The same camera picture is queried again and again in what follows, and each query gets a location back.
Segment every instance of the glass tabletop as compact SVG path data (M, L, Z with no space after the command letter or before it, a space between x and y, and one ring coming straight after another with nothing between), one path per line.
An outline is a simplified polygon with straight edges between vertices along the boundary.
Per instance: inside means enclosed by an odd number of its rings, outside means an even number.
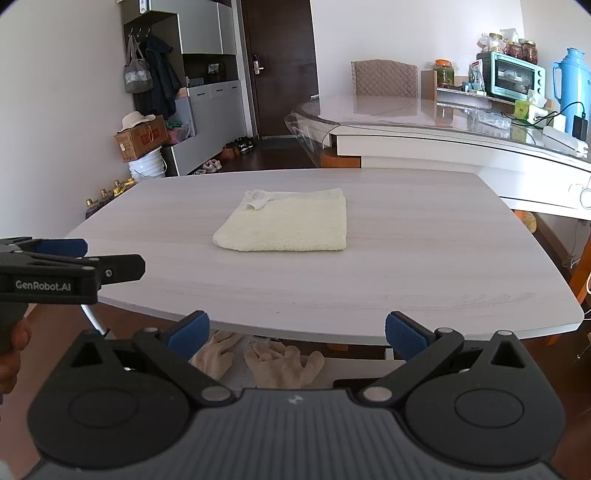
M286 119L297 125L297 116L316 122L315 129L326 134L339 126L392 131L396 128L428 128L447 132L497 138L577 158L573 150L546 137L532 127L512 123L506 114L493 109L459 105L437 100L390 96L338 95L318 98L300 105Z

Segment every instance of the chair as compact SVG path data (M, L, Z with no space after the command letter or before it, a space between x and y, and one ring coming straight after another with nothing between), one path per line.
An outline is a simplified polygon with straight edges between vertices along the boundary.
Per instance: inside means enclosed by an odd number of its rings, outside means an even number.
M418 67L393 60L352 61L356 95L418 98Z

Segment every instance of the door handle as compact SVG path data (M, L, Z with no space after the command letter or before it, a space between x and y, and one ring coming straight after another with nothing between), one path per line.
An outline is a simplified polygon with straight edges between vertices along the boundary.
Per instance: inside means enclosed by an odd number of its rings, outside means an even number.
M265 70L265 67L261 67L261 62L256 54L252 56L252 69L255 72L255 75L259 75L261 70Z

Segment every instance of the door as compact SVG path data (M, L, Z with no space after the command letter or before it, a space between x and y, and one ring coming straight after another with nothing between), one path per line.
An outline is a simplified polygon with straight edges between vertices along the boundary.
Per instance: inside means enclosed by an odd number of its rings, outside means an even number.
M242 0L242 14L258 134L289 135L285 117L318 94L310 0Z

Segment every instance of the plastic bag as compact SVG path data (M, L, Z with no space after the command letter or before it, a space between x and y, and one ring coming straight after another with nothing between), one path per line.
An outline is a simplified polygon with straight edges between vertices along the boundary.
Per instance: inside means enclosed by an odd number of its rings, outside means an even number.
M489 35L487 33L483 33L478 39L477 45L482 49L481 53L488 51L488 39Z
M127 44L127 65L123 69L123 81L127 93L142 93L152 89L152 76L148 62L139 49L133 35L129 36Z
M501 35L503 35L503 42L507 45L507 42L514 42L519 43L519 34L517 30L514 28L507 28L506 30L501 30Z

